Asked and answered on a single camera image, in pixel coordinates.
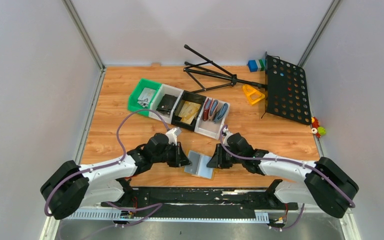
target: green block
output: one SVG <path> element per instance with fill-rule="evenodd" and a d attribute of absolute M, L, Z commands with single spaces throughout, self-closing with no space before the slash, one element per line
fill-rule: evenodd
<path fill-rule="evenodd" d="M 322 126 L 319 126 L 317 128 L 317 131 L 318 131 L 318 134 L 320 134 L 320 136 L 326 135 L 326 129 L 324 127 L 322 127 Z"/>
<path fill-rule="evenodd" d="M 260 71 L 262 72 L 262 71 L 264 71 L 264 69 L 265 69 L 265 66 L 264 66 L 264 60 L 259 59 L 258 61 L 259 61 L 259 64 L 261 65 L 261 70 L 260 70 Z"/>

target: compartment organizer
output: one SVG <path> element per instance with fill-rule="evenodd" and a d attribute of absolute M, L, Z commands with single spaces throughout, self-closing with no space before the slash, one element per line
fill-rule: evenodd
<path fill-rule="evenodd" d="M 154 111 L 157 111 L 157 108 L 161 100 L 163 99 L 164 95 L 171 95 L 176 97 L 174 105 L 170 111 L 167 111 L 165 113 L 158 112 L 166 123 L 193 131 L 195 133 L 198 133 L 213 139 L 219 139 L 220 130 L 225 124 L 226 117 L 229 114 L 229 110 L 230 110 L 229 103 L 227 103 L 226 113 L 224 114 L 221 120 L 217 122 L 213 122 L 210 120 L 204 121 L 203 120 L 204 103 L 206 102 L 207 99 L 213 100 L 213 98 L 206 97 L 193 92 L 185 91 L 177 87 L 161 84 L 161 83 L 143 78 L 140 80 L 140 82 L 137 84 L 136 88 L 128 98 L 127 109 L 129 111 L 133 112 L 139 109 L 144 109 L 144 107 L 140 106 L 137 103 L 138 97 L 140 96 L 144 88 L 150 88 L 155 90 L 155 94 L 152 97 L 151 102 L 149 103 L 149 106 L 148 106 L 149 109 Z M 185 101 L 200 104 L 198 113 L 193 118 L 190 124 L 186 122 L 182 122 L 181 121 L 182 118 L 179 116 L 182 110 L 183 104 L 185 104 Z M 226 102 L 224 101 L 218 100 L 218 106 L 216 111 L 219 111 L 225 103 Z M 144 116 L 160 121 L 160 118 L 153 112 L 143 111 L 139 113 Z"/>

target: green plastic bin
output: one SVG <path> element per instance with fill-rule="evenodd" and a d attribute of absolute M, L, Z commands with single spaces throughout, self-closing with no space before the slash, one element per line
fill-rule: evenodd
<path fill-rule="evenodd" d="M 139 109 L 148 109 L 148 107 L 142 107 L 141 105 L 139 105 L 139 103 L 138 103 L 139 96 L 141 95 L 144 88 L 154 89 L 155 94 L 152 96 L 151 102 L 149 103 L 149 106 L 150 106 L 151 103 L 154 101 L 155 95 L 157 94 L 161 85 L 162 84 L 159 82 L 155 82 L 155 81 L 151 81 L 151 80 L 142 78 L 139 81 L 139 83 L 136 85 L 136 87 L 134 88 L 133 92 L 128 97 L 127 109 L 131 112 L 137 111 Z M 140 111 L 140 112 L 138 112 L 138 114 L 141 114 L 143 116 L 148 117 L 150 112 L 149 111 Z"/>

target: card holder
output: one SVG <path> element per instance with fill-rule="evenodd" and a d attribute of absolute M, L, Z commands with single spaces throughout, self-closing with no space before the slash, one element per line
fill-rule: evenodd
<path fill-rule="evenodd" d="M 210 121 L 214 120 L 217 112 L 217 106 L 219 105 L 219 100 L 213 99 L 211 102 L 211 106 L 209 107 L 208 119 Z"/>
<path fill-rule="evenodd" d="M 202 113 L 202 120 L 207 121 L 208 120 L 208 113 L 210 112 L 210 106 L 211 106 L 211 100 L 209 98 L 206 99 L 204 104 L 204 112 Z"/>
<path fill-rule="evenodd" d="M 229 105 L 227 103 L 224 103 L 223 106 L 218 110 L 217 114 L 214 117 L 214 122 L 217 123 L 220 120 L 223 119 L 223 117 L 226 114 L 226 111 L 228 110 Z"/>

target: blue block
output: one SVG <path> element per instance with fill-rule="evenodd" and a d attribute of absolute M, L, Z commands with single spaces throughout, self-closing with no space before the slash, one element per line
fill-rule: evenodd
<path fill-rule="evenodd" d="M 250 72 L 257 72 L 258 71 L 257 62 L 255 60 L 249 60 L 247 66 L 248 66 Z"/>

